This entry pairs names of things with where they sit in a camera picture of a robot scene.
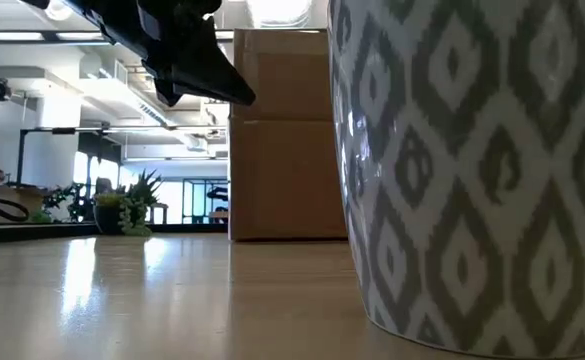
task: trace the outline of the diamond pattern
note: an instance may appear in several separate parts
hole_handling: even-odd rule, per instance
[[[510,41],[510,86],[548,151],[570,124],[585,94],[585,24],[572,0],[535,0]]]
[[[467,351],[481,335],[486,319],[504,301],[504,274],[503,259],[459,180],[441,212],[425,257],[434,302],[454,330],[459,348]],[[465,281],[460,272],[453,271],[454,263],[463,261],[472,264]]]
[[[440,1],[413,61],[415,100],[455,155],[499,87],[499,44],[473,2]]]
[[[472,355],[585,355],[585,0],[333,0],[368,317]]]
[[[583,302],[585,260],[558,188],[550,181],[519,242],[512,301],[540,355],[548,356]],[[551,271],[561,269],[556,281]]]

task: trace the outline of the gray and white ceramic vase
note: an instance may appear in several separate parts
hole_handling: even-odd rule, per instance
[[[365,310],[504,358],[585,355],[585,0],[332,0]]]

